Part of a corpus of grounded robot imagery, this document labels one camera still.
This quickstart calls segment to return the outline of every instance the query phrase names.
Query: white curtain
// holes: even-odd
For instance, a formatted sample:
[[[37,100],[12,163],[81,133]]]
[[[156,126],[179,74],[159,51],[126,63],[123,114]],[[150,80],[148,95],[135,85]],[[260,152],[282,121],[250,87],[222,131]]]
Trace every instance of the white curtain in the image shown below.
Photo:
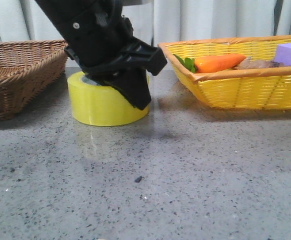
[[[123,14],[134,35],[154,45],[291,34],[291,0],[144,0]],[[0,0],[0,41],[45,39],[61,36],[34,0]]]

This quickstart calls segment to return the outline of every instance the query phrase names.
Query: wicker basket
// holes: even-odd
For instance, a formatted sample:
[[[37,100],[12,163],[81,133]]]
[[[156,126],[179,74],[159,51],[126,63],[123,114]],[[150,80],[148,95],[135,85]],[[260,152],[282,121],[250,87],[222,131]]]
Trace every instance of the wicker basket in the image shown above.
[[[7,120],[65,70],[64,40],[0,42],[0,120]]]
[[[291,66],[215,73],[191,73],[173,55],[196,58],[239,53],[252,60],[273,60],[278,44],[291,35],[236,37],[160,43],[175,73],[195,97],[221,109],[291,109]]]

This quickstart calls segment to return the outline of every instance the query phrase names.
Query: screw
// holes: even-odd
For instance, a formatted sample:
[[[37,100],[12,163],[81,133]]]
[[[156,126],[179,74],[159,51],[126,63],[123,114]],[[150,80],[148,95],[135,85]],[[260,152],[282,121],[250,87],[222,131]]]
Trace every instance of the screw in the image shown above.
[[[80,24],[77,23],[77,22],[74,22],[74,23],[73,23],[73,28],[74,28],[74,29],[79,29],[79,28],[80,28]]]

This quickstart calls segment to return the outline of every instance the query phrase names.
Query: brown wicker basket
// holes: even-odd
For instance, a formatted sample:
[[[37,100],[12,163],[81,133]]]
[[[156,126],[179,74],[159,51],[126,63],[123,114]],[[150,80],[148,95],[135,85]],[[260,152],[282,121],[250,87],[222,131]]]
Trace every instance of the brown wicker basket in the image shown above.
[[[64,71],[64,40],[0,42],[0,120],[8,120]]]

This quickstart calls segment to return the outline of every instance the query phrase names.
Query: gray speckled countertop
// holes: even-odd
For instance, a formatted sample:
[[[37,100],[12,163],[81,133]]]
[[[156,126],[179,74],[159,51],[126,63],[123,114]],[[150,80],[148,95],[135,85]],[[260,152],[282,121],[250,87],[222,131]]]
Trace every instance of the gray speckled countertop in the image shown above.
[[[209,109],[171,70],[150,91],[89,126],[63,76],[0,122],[0,240],[291,240],[291,111]]]

